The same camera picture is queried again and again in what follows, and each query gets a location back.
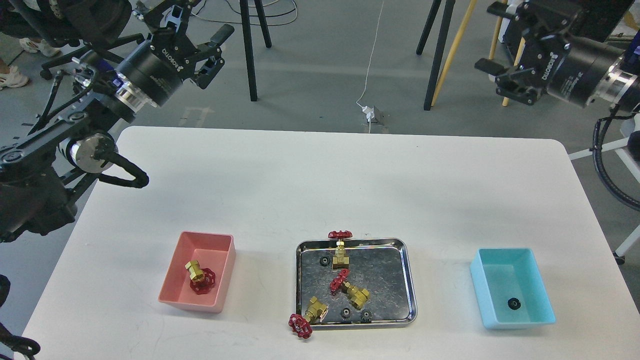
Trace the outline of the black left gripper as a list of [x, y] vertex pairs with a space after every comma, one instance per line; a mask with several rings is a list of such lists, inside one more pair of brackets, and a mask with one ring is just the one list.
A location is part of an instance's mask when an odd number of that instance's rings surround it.
[[118, 76], [133, 91], [140, 91], [154, 107], [164, 105], [190, 80], [206, 89], [222, 69], [222, 47], [234, 27], [225, 23], [210, 40], [194, 45], [186, 34], [192, 10], [199, 0], [161, 0], [135, 3], [135, 16], [150, 34], [121, 64]]

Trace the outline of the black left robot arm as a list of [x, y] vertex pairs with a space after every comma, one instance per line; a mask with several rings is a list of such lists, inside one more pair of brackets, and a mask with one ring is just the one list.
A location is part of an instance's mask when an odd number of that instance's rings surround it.
[[194, 0], [164, 0], [142, 9], [150, 34], [110, 68], [100, 48], [78, 60], [82, 89], [47, 109], [24, 141], [1, 148], [1, 242], [24, 232], [47, 235], [73, 223], [76, 201], [96, 182], [141, 189], [149, 176], [119, 154], [109, 130], [132, 122], [144, 105], [164, 105], [191, 80], [205, 89], [224, 66], [228, 23], [210, 41], [194, 45], [186, 30]]

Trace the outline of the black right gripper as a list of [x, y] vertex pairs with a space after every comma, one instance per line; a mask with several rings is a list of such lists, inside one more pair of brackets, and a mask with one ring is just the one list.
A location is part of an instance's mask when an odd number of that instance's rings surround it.
[[495, 1], [487, 13], [509, 19], [525, 39], [519, 63], [505, 67], [487, 58], [474, 68], [493, 77], [500, 96], [534, 105], [542, 94], [578, 107], [602, 98], [626, 107], [626, 72], [619, 48], [573, 36], [576, 3], [569, 0], [524, 0], [516, 6]]

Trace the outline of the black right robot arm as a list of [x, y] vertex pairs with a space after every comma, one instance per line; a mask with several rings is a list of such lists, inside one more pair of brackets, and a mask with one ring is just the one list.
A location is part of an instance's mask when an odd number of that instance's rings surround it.
[[495, 1], [487, 12], [507, 19], [525, 45], [514, 66], [482, 58], [475, 68], [493, 77], [499, 96], [524, 105], [534, 105], [544, 94], [582, 109], [597, 98], [609, 102], [608, 116], [594, 125], [590, 153], [605, 188], [620, 203], [638, 211], [639, 200], [613, 182], [602, 160], [612, 121], [639, 114], [639, 76], [622, 68], [623, 51], [574, 34], [572, 27], [582, 9], [567, 0], [525, 0], [516, 6]]

